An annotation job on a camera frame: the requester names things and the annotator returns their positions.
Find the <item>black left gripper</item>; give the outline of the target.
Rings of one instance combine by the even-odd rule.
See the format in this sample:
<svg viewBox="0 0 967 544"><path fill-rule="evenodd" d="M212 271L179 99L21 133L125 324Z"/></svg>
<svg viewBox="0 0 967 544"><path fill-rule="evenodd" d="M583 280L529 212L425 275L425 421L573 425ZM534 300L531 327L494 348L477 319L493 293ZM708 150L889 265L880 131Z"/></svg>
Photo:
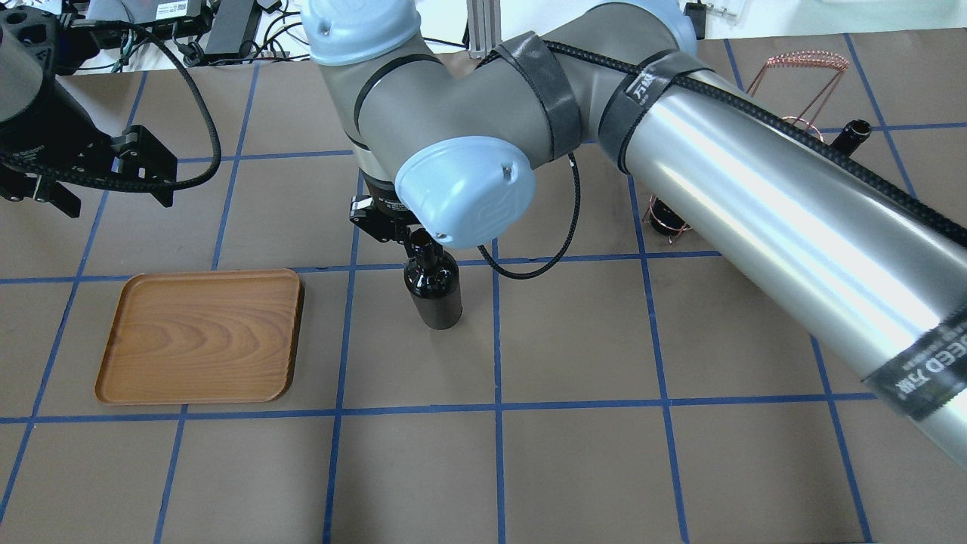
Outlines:
<svg viewBox="0 0 967 544"><path fill-rule="evenodd" d="M54 168L90 181L89 188L132 193L131 184L148 186L148 193L165 208L174 205L174 183L178 162L169 148L148 128L134 125L116 138L94 131L94 139L83 146L53 152L48 146L37 152L15 155L27 165L2 165L1 196L7 201L34 199L49 203L67 217L77 219L82 200L66 189L80 186L62 176L43 175L38 168Z"/></svg>

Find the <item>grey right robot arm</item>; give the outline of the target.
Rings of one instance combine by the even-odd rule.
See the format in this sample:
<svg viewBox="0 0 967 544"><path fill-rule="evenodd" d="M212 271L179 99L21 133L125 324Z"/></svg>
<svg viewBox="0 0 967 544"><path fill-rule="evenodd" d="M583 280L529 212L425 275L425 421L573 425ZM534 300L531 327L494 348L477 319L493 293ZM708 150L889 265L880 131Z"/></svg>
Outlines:
<svg viewBox="0 0 967 544"><path fill-rule="evenodd" d="M601 1L462 77L412 1L301 21L363 172L437 243L497 238L539 166L597 142L965 464L964 228L716 75L673 1Z"/></svg>

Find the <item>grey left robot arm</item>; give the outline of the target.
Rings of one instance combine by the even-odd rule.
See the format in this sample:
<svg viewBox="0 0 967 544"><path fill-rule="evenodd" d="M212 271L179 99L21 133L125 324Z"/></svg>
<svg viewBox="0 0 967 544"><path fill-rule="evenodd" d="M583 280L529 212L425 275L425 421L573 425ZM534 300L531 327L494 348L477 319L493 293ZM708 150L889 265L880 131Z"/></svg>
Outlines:
<svg viewBox="0 0 967 544"><path fill-rule="evenodd" d="M77 175L116 173L125 180L155 187L153 196L172 207L177 161L148 128L134 125L118 137L101 131L57 77L64 45L78 45L68 56L68 73L94 56L92 39L61 30L56 15L28 7L2 10L2 151L35 159Z"/></svg>

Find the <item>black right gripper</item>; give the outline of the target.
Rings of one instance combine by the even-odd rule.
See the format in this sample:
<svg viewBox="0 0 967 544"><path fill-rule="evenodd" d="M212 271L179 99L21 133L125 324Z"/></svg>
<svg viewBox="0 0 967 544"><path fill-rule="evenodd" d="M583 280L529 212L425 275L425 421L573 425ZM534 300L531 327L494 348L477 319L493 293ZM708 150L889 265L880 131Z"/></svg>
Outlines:
<svg viewBox="0 0 967 544"><path fill-rule="evenodd" d="M366 192L350 201L349 221L380 243L409 243L420 220L402 202L393 183L359 170Z"/></svg>

